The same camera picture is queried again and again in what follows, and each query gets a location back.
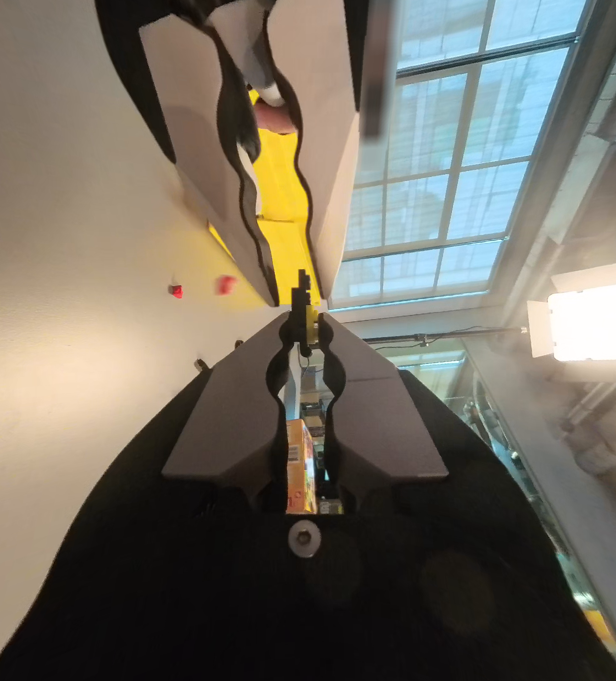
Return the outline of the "person's left hand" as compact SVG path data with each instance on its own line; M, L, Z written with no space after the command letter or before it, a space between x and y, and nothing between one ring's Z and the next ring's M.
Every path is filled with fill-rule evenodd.
M259 130L278 135L297 133L286 104L275 107L270 106L263 99L257 99L253 104L253 114Z

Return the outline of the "black brick block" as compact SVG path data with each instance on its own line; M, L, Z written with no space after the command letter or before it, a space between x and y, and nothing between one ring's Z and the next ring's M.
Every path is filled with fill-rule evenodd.
M289 331L292 342L298 345L300 356L307 360L312 356L312 350L306 342L306 309L314 308L311 299L311 277L306 270L298 270L298 284L292 288L292 309L289 313Z

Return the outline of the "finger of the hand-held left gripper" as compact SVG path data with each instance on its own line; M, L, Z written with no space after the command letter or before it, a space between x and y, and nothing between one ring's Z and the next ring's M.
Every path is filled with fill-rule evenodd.
M360 141L344 3L277 1L267 34L300 113L296 163L309 194L312 263L327 300L345 250Z
M187 198L254 290L278 306L270 244L257 220L260 134L242 73L214 29L176 15L143 27L140 38Z

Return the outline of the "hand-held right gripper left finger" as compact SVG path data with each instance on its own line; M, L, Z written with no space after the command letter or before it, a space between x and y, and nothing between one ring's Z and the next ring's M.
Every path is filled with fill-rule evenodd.
M284 406L269 387L272 361L286 359L284 311L217 362L162 474L171 480L239 488L256 498L273 480L271 450Z

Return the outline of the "yellow plastic bin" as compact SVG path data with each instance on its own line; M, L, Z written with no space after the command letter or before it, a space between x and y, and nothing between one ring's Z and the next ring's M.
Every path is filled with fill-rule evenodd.
M310 203L294 165L298 135L258 129L260 103L245 88L223 88L200 192L208 233L263 303L277 308L289 304L298 270L315 274Z

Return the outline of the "black upright stand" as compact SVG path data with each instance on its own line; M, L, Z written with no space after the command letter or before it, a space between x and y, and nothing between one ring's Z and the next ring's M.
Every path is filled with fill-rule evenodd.
M363 341L369 345L395 345L395 344L413 344L421 347L435 343L439 340L455 340L468 337L482 337L482 336L500 336L504 334L511 335L529 335L529 329L525 326L517 327L482 327L472 326L469 328L462 328L459 330L452 330L446 332L435 333L414 333L414 334L399 334L393 336L378 336L363 338Z

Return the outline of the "bright studio lamp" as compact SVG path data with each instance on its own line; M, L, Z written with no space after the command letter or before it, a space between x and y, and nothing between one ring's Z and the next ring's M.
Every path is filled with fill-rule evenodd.
M616 264L551 277L554 293L526 302L534 358L616 362Z

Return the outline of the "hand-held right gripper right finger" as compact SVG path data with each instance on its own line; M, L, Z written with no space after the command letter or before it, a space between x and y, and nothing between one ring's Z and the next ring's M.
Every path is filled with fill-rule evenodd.
M330 480L372 492L448 476L397 367L328 313L318 321L323 382L332 393L324 458Z

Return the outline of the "orange cardboard toy box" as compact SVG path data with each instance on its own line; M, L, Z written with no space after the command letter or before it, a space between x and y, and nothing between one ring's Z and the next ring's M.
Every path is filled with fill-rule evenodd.
M317 514L314 447L303 420L288 420L287 514Z

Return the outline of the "large paned window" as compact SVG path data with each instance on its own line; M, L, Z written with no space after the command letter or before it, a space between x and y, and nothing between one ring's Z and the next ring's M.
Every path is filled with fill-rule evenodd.
M490 293L589 1L402 1L382 151L364 158L331 309Z

